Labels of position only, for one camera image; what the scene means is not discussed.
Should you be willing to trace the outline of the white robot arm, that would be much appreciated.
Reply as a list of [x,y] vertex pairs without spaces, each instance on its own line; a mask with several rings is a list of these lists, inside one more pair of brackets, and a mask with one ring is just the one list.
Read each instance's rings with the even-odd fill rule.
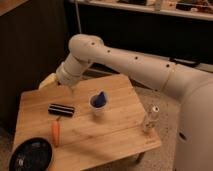
[[105,65],[180,103],[173,168],[213,171],[213,73],[134,51],[108,47],[94,35],[77,34],[69,54],[41,87],[74,86],[94,63]]

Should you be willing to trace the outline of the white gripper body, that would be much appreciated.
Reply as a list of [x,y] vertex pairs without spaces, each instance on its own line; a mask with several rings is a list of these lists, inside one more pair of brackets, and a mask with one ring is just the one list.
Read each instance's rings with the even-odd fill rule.
[[56,70],[56,77],[60,84],[74,86],[79,82],[81,74],[77,69],[62,62]]

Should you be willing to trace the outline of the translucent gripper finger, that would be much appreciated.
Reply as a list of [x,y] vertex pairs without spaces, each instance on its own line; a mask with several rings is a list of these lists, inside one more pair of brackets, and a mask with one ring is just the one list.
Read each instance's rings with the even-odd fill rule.
[[39,89],[49,87],[49,86],[56,86],[57,83],[58,81],[57,81],[56,74],[51,73],[39,84]]
[[75,86],[71,86],[71,87],[69,87],[69,89],[70,89],[70,92],[71,92],[71,96],[75,97]]

